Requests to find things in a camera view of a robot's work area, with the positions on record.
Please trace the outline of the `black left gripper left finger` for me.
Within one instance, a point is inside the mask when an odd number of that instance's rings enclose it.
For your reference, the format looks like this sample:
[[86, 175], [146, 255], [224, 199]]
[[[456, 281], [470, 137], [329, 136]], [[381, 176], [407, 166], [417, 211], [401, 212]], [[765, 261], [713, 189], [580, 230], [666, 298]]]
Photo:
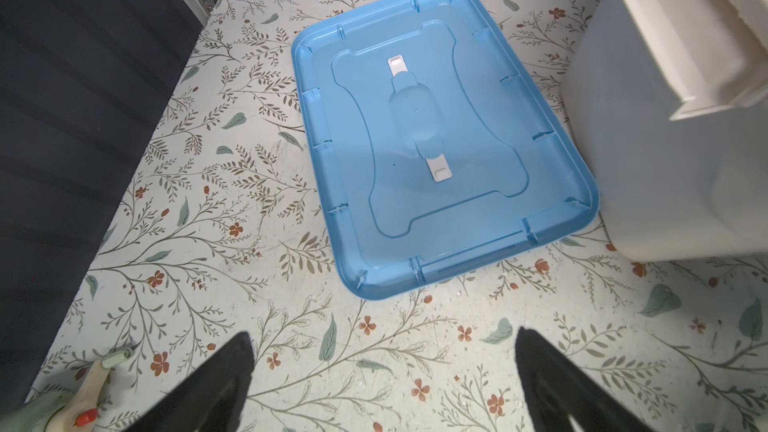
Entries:
[[246, 331], [234, 335], [130, 431], [236, 431], [255, 366]]

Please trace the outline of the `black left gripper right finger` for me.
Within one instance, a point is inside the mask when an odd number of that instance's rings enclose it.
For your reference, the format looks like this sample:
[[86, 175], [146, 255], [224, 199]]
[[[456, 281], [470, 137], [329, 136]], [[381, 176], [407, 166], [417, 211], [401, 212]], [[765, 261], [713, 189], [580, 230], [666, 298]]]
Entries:
[[536, 431], [650, 429], [535, 330], [519, 330], [515, 362]]

